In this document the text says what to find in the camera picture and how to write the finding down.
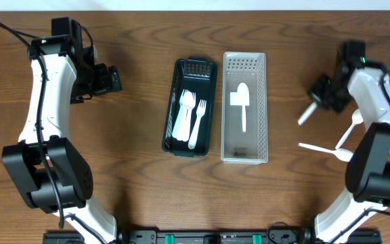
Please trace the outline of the white plastic spoon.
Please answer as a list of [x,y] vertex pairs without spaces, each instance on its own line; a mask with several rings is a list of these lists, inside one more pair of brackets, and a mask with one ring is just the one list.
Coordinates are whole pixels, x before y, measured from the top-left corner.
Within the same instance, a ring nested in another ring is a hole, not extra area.
[[317,103],[316,102],[312,102],[307,107],[307,109],[303,112],[303,114],[299,117],[299,119],[297,121],[298,125],[304,124],[304,122],[306,122],[306,120],[308,120],[308,118],[313,114],[313,112],[315,111],[315,109],[317,107],[318,107]]
[[183,97],[183,112],[179,120],[179,129],[177,130],[177,139],[183,141],[186,138],[186,124],[188,123],[188,113],[192,110],[196,102],[196,96],[191,91],[187,91]]
[[246,107],[250,105],[249,90],[246,83],[240,83],[237,92],[239,103],[242,106],[242,131],[246,132]]
[[360,112],[360,109],[356,109],[352,116],[351,116],[351,125],[348,127],[348,129],[345,131],[345,133],[342,135],[342,137],[340,138],[340,140],[337,142],[337,145],[335,146],[336,149],[339,149],[343,144],[344,142],[346,141],[346,139],[349,137],[350,133],[352,132],[353,128],[356,126],[356,125],[359,125],[361,123],[364,122],[364,119],[363,119],[363,116]]

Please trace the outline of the white plastic spoon lowest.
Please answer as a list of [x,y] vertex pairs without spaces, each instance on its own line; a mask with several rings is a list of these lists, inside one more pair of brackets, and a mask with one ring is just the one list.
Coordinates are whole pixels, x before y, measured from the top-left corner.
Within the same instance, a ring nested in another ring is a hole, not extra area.
[[305,144],[305,143],[299,143],[300,147],[307,148],[310,150],[315,150],[323,153],[329,153],[334,155],[337,159],[344,162],[349,162],[353,156],[353,153],[350,150],[344,149],[344,148],[338,148],[334,150],[330,150],[327,148],[322,148],[319,146],[311,145],[311,144]]

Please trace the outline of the white plastic fork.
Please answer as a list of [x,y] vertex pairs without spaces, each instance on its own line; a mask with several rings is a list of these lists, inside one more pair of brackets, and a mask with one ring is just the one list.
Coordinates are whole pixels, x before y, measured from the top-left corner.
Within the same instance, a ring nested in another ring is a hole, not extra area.
[[186,118],[183,123],[183,128],[181,132],[181,140],[187,142],[190,138],[190,126],[192,120],[192,110],[196,105],[196,94],[190,92],[190,103],[186,105]]

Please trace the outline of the pale green plastic fork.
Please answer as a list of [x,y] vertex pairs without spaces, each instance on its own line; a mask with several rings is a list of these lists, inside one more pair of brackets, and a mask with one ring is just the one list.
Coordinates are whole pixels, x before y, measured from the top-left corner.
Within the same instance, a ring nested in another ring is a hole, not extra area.
[[182,117],[183,109],[184,109],[183,101],[184,101],[184,97],[185,97],[186,92],[187,92],[187,90],[184,89],[182,91],[180,99],[179,99],[179,112],[177,114],[177,118],[175,120],[175,124],[174,124],[173,131],[172,131],[172,136],[174,138],[178,137],[179,127],[180,127],[180,123],[181,123],[181,117]]

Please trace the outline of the white plastic fork angled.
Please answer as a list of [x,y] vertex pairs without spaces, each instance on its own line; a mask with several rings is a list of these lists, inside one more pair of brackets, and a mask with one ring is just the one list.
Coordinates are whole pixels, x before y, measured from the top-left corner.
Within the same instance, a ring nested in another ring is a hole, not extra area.
[[196,122],[194,124],[194,128],[192,130],[192,133],[190,135],[190,139],[188,142],[188,148],[190,150],[194,149],[196,146],[196,142],[198,139],[199,127],[200,127],[200,121],[205,114],[206,106],[207,106],[207,101],[200,100],[198,107],[197,107],[197,110],[196,110]]

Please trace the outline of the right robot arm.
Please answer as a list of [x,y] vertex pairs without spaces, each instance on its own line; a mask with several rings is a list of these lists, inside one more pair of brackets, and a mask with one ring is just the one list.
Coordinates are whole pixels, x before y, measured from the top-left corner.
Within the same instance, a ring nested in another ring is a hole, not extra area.
[[347,162],[345,189],[314,218],[306,243],[347,243],[375,214],[390,216],[390,69],[366,58],[367,43],[348,40],[338,46],[334,77],[322,75],[308,95],[314,108],[341,113],[354,100],[366,133]]

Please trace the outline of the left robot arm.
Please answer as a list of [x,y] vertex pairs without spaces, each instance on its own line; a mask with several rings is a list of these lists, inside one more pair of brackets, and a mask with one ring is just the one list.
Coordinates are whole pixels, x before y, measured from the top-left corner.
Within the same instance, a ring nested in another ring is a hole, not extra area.
[[71,225],[82,243],[122,243],[117,219],[93,195],[91,168],[70,141],[70,106],[121,90],[117,67],[98,62],[88,30],[69,17],[54,18],[51,34],[18,30],[27,48],[33,82],[30,106],[18,142],[5,146],[2,162],[29,208]]

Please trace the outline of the clear plastic basket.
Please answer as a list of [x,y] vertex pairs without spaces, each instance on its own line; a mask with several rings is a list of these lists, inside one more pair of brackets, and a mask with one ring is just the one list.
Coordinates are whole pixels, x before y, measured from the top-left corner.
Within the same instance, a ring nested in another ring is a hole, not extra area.
[[[268,162],[266,55],[225,52],[221,112],[221,160],[224,163],[258,165]],[[246,83],[250,105],[246,107],[246,132],[242,131],[242,106],[230,105],[230,93]]]

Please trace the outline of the white label in clear basket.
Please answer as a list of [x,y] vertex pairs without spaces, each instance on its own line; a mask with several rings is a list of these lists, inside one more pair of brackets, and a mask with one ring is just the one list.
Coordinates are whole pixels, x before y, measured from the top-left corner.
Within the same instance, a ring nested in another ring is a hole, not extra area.
[[231,106],[249,106],[250,98],[248,94],[231,92],[230,93],[230,105]]

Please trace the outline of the black plastic basket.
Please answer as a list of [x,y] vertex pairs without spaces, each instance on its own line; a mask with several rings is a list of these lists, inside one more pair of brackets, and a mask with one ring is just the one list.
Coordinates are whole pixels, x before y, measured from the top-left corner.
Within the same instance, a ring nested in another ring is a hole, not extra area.
[[190,56],[175,63],[162,149],[180,157],[202,157],[209,151],[217,65]]

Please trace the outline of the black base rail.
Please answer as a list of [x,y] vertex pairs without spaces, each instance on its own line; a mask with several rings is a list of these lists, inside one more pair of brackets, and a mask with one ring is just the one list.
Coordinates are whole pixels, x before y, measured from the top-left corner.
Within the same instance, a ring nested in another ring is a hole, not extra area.
[[[87,243],[77,232],[50,232],[43,234],[44,244]],[[286,229],[272,229],[266,232],[156,232],[154,230],[137,230],[129,237],[118,237],[109,243],[135,244],[266,244],[266,243],[322,243],[310,242],[309,235]],[[346,243],[381,244],[381,234],[375,230],[357,230]]]

